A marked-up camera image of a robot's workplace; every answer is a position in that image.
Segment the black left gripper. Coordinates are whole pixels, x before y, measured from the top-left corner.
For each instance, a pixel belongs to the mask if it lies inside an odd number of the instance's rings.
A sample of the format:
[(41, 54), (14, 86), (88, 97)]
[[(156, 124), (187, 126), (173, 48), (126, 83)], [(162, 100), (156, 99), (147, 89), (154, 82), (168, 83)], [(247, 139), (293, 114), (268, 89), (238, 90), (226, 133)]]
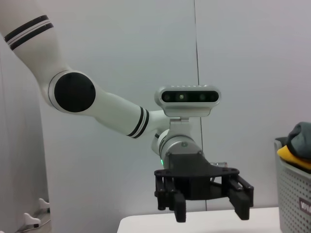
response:
[(228, 197), (241, 220), (250, 218), (254, 187), (239, 170), (212, 165), (201, 151), (168, 153), (164, 169), (155, 171), (155, 197), (158, 210), (169, 208), (177, 222), (186, 221), (186, 200), (212, 200)]

